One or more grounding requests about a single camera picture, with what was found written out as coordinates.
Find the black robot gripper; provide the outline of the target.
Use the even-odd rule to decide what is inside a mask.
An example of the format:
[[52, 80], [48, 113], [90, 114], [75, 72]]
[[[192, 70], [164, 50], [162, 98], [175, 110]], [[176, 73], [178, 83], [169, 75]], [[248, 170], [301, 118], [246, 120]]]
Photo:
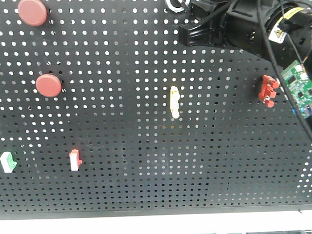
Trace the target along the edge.
[[312, 68], [312, 8], [294, 0], [194, 0], [191, 23], [178, 42], [242, 49], [282, 68], [293, 61]]

